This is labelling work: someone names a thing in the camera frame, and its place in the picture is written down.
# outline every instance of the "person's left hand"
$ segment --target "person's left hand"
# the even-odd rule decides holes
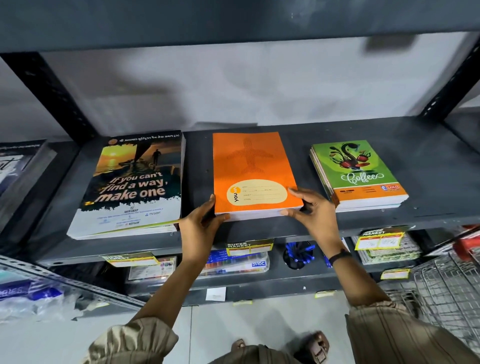
[[[179,221],[182,263],[194,264],[200,269],[205,266],[218,227],[230,218],[230,214],[222,214],[202,223],[202,219],[214,204],[215,195],[213,194],[210,196],[210,200]]]

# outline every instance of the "sleeve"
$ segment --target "sleeve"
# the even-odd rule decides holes
[[[353,307],[346,315],[355,363],[480,363],[444,328],[411,316],[393,302]]]
[[[162,363],[178,336],[156,317],[112,326],[88,348],[83,364]]]

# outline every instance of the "striped clothing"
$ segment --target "striped clothing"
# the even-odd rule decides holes
[[[444,328],[415,319],[402,305],[380,302],[353,307],[345,317],[357,364],[480,364],[478,356],[458,338]],[[141,318],[123,326],[111,327],[90,345],[83,363],[160,364],[177,341],[178,336],[159,319]],[[240,363],[299,362],[288,353],[263,345],[251,345],[229,352],[211,364]]]

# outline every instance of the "metal wire mesh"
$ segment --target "metal wire mesh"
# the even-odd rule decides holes
[[[414,317],[444,327],[480,355],[479,254],[464,262],[450,252],[413,268],[411,281],[387,282],[384,289]]]

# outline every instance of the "hand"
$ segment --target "hand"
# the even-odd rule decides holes
[[[230,214],[223,214],[202,223],[202,219],[214,204],[215,195],[213,194],[210,200],[179,221],[182,263],[194,264],[200,270],[207,262],[218,227],[230,218]]]
[[[299,187],[297,190],[289,188],[288,191],[295,197],[306,202],[305,206],[310,214],[304,214],[293,208],[280,211],[280,214],[293,217],[307,228],[310,235],[317,241],[327,258],[338,254],[344,248],[340,240],[336,223],[335,205],[325,199],[318,192]]]

